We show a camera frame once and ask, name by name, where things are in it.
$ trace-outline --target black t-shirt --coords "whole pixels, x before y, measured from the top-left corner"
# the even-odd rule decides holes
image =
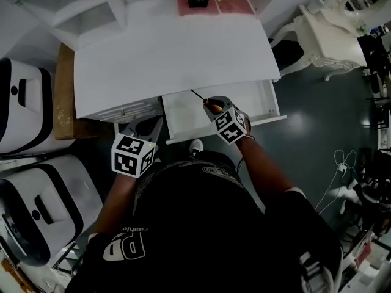
[[[335,276],[340,244],[303,194],[285,192],[264,215],[229,168],[178,163],[139,185],[121,231],[90,240],[67,292],[300,292],[307,250]]]

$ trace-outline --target white cable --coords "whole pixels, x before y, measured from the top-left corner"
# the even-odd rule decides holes
[[[335,155],[337,154],[337,152],[342,152],[342,163],[338,163],[338,162],[337,162],[337,158],[335,157]],[[350,166],[346,163],[346,161],[348,160],[349,155],[352,154],[352,153],[354,153],[354,163],[353,163],[353,166],[350,167]],[[322,203],[322,201],[324,200],[326,194],[327,194],[328,191],[330,190],[330,188],[331,188],[331,186],[332,186],[332,184],[333,184],[333,182],[334,182],[334,179],[335,179],[335,177],[337,176],[339,166],[340,166],[340,165],[344,165],[344,166],[346,166],[347,169],[352,169],[352,170],[354,170],[353,168],[354,168],[354,166],[356,165],[356,159],[357,159],[357,154],[356,154],[356,152],[353,151],[353,150],[350,151],[350,153],[347,155],[346,158],[345,158],[345,154],[344,154],[344,152],[343,152],[342,150],[336,150],[336,151],[334,152],[334,162],[335,162],[335,164],[337,165],[337,169],[336,169],[336,171],[335,171],[334,177],[332,178],[332,181],[331,181],[331,183],[330,183],[330,186],[327,188],[327,190],[326,190],[325,193],[323,194],[322,199],[321,199],[321,200],[319,201],[319,203],[316,205],[315,210],[318,208],[319,204]],[[322,213],[326,208],[328,208],[328,207],[337,199],[337,196],[335,197],[335,199],[334,199],[331,203],[329,203],[324,209],[322,209],[322,211],[321,211],[320,213]]]

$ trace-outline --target person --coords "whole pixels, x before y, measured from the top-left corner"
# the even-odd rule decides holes
[[[338,282],[332,230],[252,136],[236,146],[265,214],[233,162],[196,139],[188,161],[116,177],[66,292],[303,292],[304,253]]]

